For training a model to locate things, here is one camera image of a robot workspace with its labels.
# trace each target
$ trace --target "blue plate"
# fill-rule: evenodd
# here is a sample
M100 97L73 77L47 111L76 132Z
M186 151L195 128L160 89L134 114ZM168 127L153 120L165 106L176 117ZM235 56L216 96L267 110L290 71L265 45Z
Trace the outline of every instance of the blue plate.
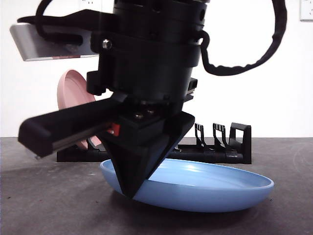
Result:
M111 160L100 164L107 182L122 194ZM134 200L190 212L233 212L262 202L274 182L232 167L165 159Z

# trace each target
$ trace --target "black housing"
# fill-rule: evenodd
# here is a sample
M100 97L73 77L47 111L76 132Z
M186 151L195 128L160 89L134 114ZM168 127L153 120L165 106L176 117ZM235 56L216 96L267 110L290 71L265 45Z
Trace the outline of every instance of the black housing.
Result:
M94 32L99 71L88 74L88 91L108 88L148 102L178 102L188 91L201 55L197 33L206 4L194 0L116 0L114 32ZM103 40L112 48L103 49Z

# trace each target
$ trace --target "pink dish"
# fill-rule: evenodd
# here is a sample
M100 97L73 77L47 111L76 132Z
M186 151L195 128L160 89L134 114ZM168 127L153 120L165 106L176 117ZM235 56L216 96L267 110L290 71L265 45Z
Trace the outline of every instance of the pink dish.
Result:
M59 109L95 102L94 96L87 92L86 86L86 80L79 72L75 70L66 71L62 75L58 85L57 97ZM91 141L95 146L101 144L101 141L96 136L92 137ZM88 148L86 141L78 142L76 145L84 150Z

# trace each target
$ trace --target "electrical socket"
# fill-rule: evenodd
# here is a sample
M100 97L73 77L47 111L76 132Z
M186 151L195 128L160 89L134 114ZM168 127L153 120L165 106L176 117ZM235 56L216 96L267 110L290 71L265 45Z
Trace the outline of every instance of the electrical socket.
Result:
M79 0L79 8L102 11L102 0Z
M313 21L313 0L301 0L300 20Z

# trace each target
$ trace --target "table surface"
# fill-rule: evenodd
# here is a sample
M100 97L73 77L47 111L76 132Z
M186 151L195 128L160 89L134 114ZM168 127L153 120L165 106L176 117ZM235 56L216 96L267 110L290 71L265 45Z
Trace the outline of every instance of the table surface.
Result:
M37 161L16 138L1 138L1 234L313 234L313 139L253 139L252 154L252 165L233 167L270 177L270 196L244 211L195 213L118 194L99 163Z

